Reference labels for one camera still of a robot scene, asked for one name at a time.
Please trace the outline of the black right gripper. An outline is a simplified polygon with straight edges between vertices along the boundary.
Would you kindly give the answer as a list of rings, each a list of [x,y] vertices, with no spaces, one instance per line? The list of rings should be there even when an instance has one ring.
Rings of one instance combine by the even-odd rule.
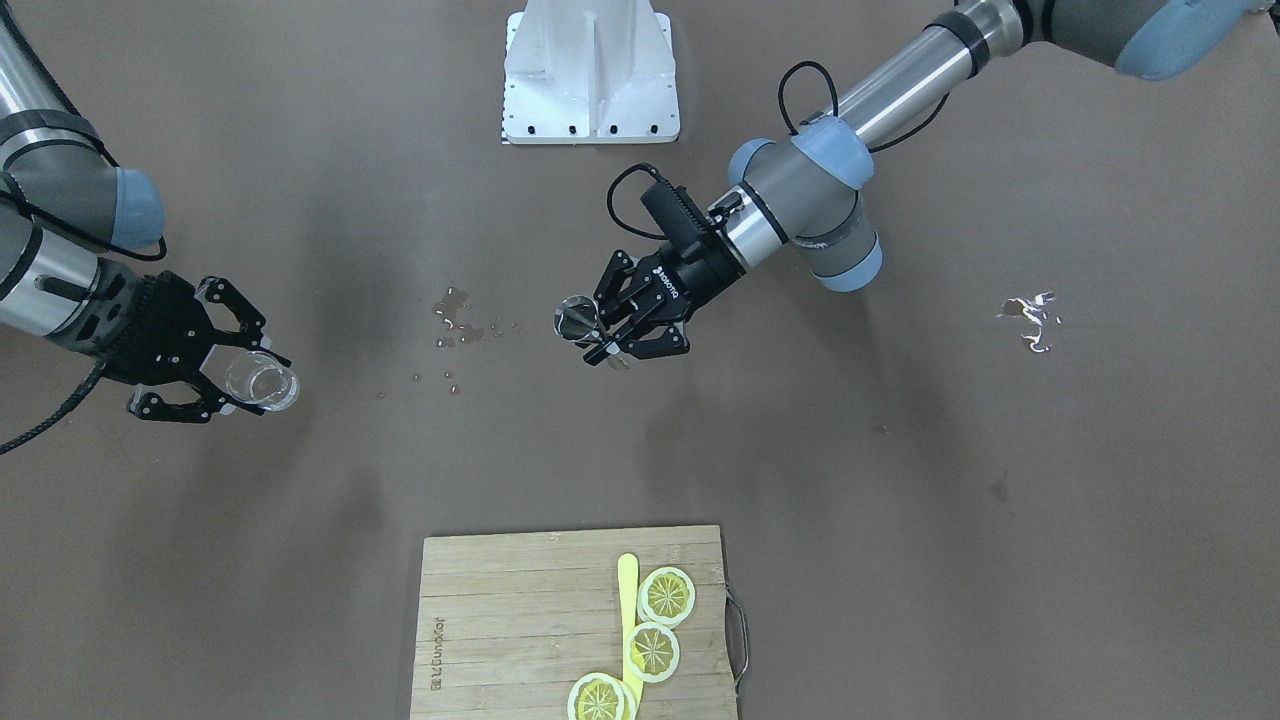
[[[196,287],[164,272],[146,275],[129,323],[102,359],[100,377],[136,386],[127,411],[143,421],[206,424],[239,409],[264,416],[266,409],[237,398],[202,372],[212,347],[205,305],[224,307],[234,329],[214,327],[216,346],[261,351],[285,368],[293,363],[270,348],[266,318],[233,283],[206,275]]]

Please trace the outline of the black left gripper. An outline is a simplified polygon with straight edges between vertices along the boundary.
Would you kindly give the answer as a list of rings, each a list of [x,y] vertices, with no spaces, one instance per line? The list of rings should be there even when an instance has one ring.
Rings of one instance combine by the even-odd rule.
[[[745,275],[735,255],[718,243],[694,264],[663,250],[666,243],[643,258],[622,249],[611,255],[593,295],[599,338],[582,356],[588,365],[620,355],[648,360],[687,354],[684,323]]]

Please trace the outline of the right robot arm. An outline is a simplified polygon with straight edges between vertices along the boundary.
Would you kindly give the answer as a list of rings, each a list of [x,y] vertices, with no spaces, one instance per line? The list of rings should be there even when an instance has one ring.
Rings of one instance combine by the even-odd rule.
[[[261,416],[273,401],[218,387],[204,364],[242,348],[291,369],[264,336],[265,315],[228,279],[192,284],[173,272],[140,275],[129,260],[166,256],[165,209],[151,178],[120,165],[3,5],[1,319],[93,359],[51,416],[8,441],[31,442],[74,411],[101,379],[131,386],[145,421],[198,423],[236,407]]]

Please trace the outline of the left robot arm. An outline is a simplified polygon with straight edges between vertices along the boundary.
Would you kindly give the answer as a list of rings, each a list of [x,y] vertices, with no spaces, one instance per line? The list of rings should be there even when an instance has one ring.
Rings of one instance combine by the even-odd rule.
[[[863,190],[873,155],[932,122],[950,92],[991,60],[1047,42],[1124,76],[1167,79],[1203,59],[1249,14],[1275,1],[957,1],[827,108],[732,156],[728,190],[708,209],[653,165],[643,205],[657,251],[614,252],[596,288],[566,299],[556,333],[590,365],[686,354],[685,327],[751,269],[794,247],[828,290],[850,292],[883,263]]]

